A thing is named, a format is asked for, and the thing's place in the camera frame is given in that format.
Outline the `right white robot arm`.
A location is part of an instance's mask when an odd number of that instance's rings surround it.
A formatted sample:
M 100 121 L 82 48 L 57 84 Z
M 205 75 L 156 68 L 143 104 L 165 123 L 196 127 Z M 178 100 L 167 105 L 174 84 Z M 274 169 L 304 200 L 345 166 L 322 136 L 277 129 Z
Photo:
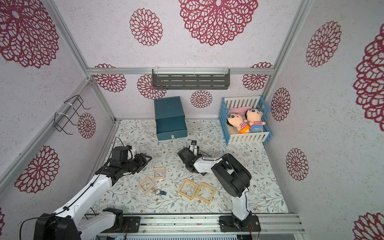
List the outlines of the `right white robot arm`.
M 183 148 L 178 156 L 191 173 L 214 174 L 223 189 L 231 196 L 233 209 L 231 215 L 220 216 L 222 232 L 260 232 L 259 218 L 248 208 L 248 194 L 251 173 L 231 154 L 221 157 L 195 155 Z

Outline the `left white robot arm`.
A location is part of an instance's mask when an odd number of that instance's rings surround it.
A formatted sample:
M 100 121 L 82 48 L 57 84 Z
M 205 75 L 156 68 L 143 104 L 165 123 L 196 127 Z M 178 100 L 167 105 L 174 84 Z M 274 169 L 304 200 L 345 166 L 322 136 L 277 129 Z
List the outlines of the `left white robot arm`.
M 139 173 L 151 160 L 152 157 L 136 153 L 131 146 L 115 147 L 107 162 L 72 199 L 54 213 L 34 218 L 34 239 L 91 240 L 104 231 L 124 230 L 124 214 L 120 209 L 106 208 L 86 221 L 83 217 L 120 178 Z

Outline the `teal three-drawer cabinet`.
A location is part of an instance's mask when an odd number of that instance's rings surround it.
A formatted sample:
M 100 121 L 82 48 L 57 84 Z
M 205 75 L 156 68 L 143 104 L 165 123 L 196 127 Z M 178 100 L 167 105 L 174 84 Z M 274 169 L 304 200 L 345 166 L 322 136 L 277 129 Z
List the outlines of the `teal three-drawer cabinet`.
M 180 97 L 154 100 L 157 138 L 159 141 L 188 136 L 186 118 Z

